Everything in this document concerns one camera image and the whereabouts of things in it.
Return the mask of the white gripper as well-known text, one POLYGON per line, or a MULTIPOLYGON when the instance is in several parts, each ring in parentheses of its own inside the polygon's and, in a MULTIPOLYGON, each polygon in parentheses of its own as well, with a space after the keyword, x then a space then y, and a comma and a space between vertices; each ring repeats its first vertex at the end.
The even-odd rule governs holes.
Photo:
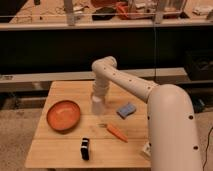
POLYGON ((109 90, 109 81, 106 79, 96 78, 93 83, 93 95, 104 99, 109 90))

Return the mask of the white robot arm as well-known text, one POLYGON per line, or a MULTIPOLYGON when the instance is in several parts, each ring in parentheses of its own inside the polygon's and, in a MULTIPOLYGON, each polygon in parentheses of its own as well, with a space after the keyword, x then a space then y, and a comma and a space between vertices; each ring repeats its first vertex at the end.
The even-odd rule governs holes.
POLYGON ((92 98, 102 105, 110 81, 147 104, 151 171, 203 171, 194 109, 184 89, 119 71, 112 56, 94 61, 92 71, 92 98))

